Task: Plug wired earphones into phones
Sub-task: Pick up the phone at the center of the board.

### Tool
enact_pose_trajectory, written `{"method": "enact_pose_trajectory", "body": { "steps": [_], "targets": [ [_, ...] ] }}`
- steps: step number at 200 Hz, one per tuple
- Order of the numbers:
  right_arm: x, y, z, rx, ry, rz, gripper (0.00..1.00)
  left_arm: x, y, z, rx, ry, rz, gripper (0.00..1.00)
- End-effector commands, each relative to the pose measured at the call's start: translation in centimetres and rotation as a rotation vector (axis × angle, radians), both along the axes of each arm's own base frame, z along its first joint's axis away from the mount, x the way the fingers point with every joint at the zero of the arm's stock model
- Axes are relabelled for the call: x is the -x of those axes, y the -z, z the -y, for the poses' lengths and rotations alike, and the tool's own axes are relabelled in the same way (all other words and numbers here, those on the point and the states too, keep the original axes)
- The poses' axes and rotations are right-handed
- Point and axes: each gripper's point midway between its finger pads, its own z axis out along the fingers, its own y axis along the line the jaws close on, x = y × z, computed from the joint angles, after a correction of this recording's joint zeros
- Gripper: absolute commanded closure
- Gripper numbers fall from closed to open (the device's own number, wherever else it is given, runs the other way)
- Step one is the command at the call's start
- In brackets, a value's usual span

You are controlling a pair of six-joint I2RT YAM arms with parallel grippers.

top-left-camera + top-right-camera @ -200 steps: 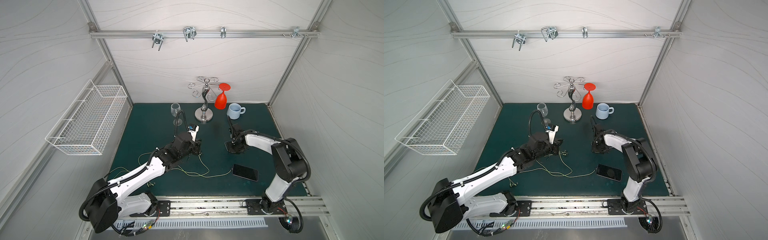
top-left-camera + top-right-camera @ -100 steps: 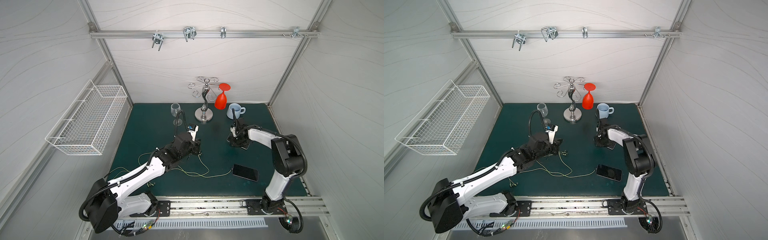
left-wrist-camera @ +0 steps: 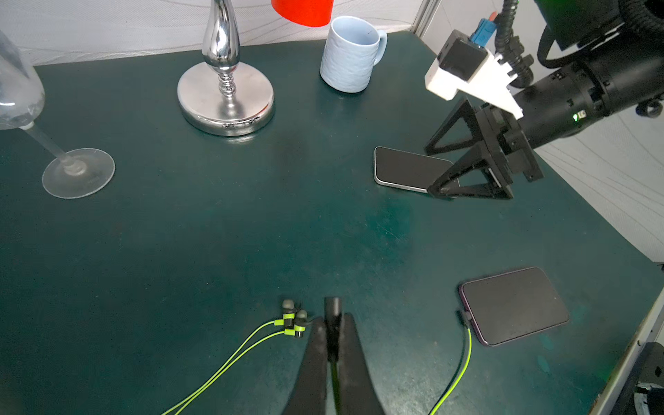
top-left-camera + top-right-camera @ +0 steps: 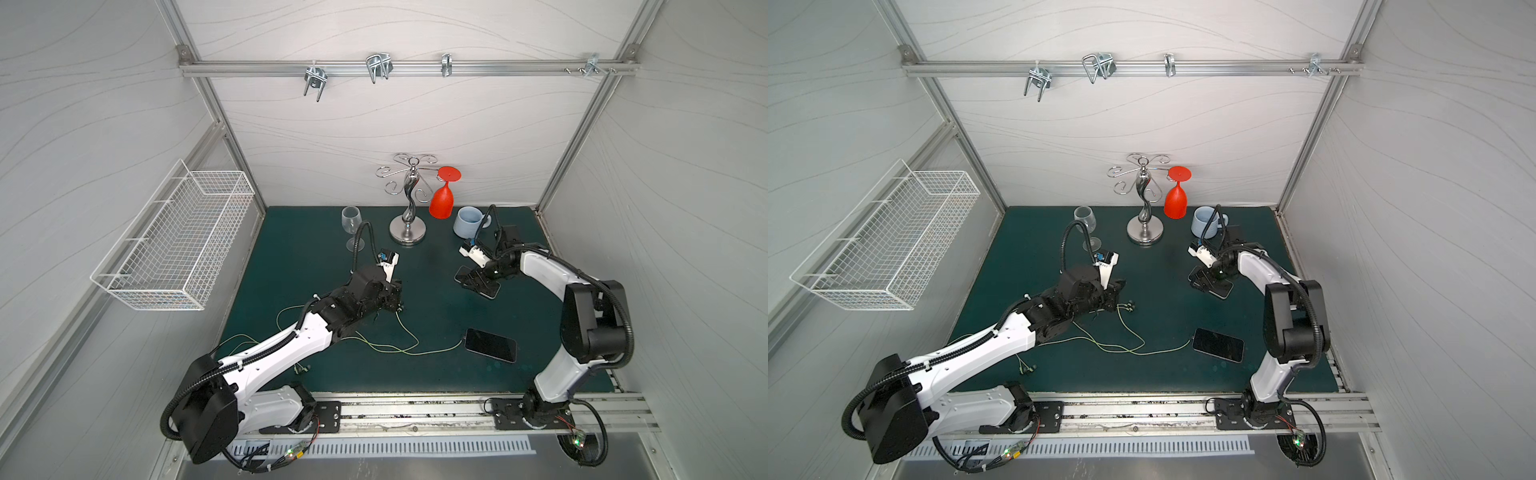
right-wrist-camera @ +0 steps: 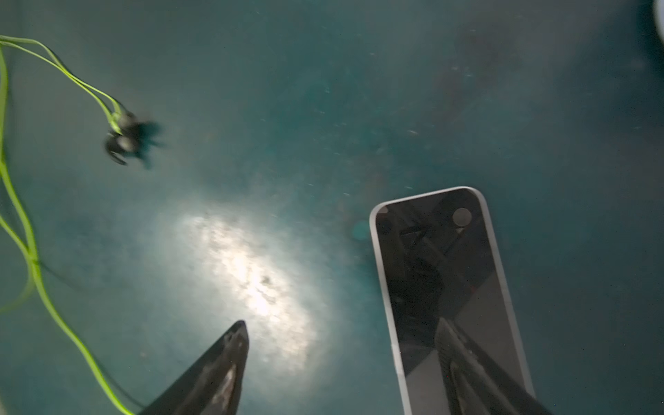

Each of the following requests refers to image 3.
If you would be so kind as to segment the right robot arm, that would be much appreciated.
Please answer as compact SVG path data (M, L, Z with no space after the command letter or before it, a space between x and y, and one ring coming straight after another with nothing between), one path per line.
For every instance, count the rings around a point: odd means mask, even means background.
M425 147L461 156L428 187L436 198L510 199L513 177L542 178L535 152L601 119L634 108L663 111L660 1L541 1L546 21L535 55L515 35L518 4L453 31L425 75L426 88L455 109Z

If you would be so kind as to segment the black phone silver frame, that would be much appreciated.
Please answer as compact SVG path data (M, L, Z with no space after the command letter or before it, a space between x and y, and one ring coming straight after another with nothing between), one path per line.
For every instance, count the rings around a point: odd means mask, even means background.
M378 146L373 151L373 177L378 185L426 194L453 162Z

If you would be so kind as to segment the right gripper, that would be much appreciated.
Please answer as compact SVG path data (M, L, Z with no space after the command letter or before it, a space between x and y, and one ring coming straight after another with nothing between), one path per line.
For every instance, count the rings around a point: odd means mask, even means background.
M514 175L523 174L529 183L544 177L515 116L494 105L473 105L468 98L458 100L425 145L425 154L463 149L468 151L427 188L429 195L439 199L511 200Z

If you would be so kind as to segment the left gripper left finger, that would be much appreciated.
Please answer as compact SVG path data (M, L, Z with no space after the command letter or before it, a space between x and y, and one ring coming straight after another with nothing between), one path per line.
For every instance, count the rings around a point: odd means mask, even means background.
M322 317L314 319L308 331L310 336L304 357L283 415L313 415L326 412L329 353L324 319Z

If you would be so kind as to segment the black phone purple frame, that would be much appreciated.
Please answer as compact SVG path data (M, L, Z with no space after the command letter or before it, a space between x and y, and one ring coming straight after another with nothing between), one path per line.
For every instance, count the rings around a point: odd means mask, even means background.
M560 294L539 267L466 281L458 293L465 316L485 346L503 345L570 321Z

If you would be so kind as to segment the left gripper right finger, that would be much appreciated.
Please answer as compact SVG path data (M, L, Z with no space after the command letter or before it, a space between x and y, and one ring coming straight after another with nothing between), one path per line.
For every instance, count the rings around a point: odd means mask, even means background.
M373 385L356 321L344 313L338 344L338 413L385 414Z

